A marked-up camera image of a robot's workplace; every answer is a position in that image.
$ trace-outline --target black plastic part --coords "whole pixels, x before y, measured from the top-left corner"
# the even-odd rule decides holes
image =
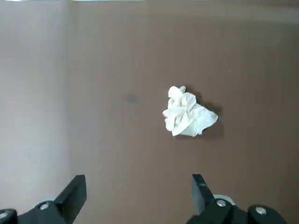
[[[192,217],[187,224],[224,224],[228,222],[229,213],[232,205],[226,202],[226,206],[219,206],[218,199],[214,199],[209,203],[200,216]]]
[[[47,209],[41,210],[44,204],[48,205]],[[65,224],[56,205],[53,202],[42,202],[29,212],[19,216],[19,224]]]
[[[53,202],[39,203],[20,216],[13,209],[0,210],[0,224],[72,224],[85,201],[85,176],[78,175]]]
[[[200,215],[205,207],[214,200],[214,196],[200,174],[192,175],[192,200],[197,215]]]
[[[72,224],[86,201],[86,180],[77,175],[54,200],[66,224]]]
[[[256,207],[262,207],[266,210],[266,214],[256,212]],[[287,224],[284,218],[272,208],[265,205],[253,205],[248,209],[249,224]]]
[[[0,214],[6,213],[7,216],[0,219],[0,224],[17,224],[18,216],[17,212],[14,209],[2,209]]]
[[[264,205],[251,206],[245,212],[235,205],[225,201],[225,206],[219,206],[212,192],[201,175],[192,175],[192,200],[199,216],[193,216],[187,224],[286,224],[281,215]],[[266,214],[256,212],[256,207],[266,209]]]

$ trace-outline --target white tissue paper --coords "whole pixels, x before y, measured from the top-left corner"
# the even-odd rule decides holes
[[[196,96],[185,92],[186,87],[172,86],[168,91],[168,108],[163,111],[166,129],[176,135],[196,136],[212,126],[218,116],[196,103]]]

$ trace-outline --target crumpled paper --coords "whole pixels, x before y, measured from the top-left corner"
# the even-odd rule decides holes
[[[176,135],[195,137],[202,131],[212,126],[218,116],[196,103],[196,96],[185,92],[186,87],[172,86],[168,91],[168,108],[163,111],[166,117],[166,129]]]

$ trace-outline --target metal bolt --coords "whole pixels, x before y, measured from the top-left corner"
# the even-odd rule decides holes
[[[5,212],[2,212],[1,214],[0,214],[0,219],[2,219],[2,218],[5,218],[6,216],[8,216],[8,213],[5,211]]]
[[[49,207],[49,203],[46,202],[45,204],[42,204],[42,205],[39,207],[39,209],[40,209],[40,210],[45,210],[45,209],[47,209],[48,207]]]
[[[218,200],[217,201],[217,205],[219,205],[220,207],[225,207],[226,206],[226,202],[224,200]]]
[[[260,215],[266,215],[267,211],[266,209],[262,208],[262,207],[256,207],[256,212]]]

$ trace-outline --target small dark spot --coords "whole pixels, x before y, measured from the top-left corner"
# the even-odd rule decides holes
[[[136,104],[138,103],[138,97],[134,94],[127,95],[125,97],[125,101],[127,101],[128,103]]]

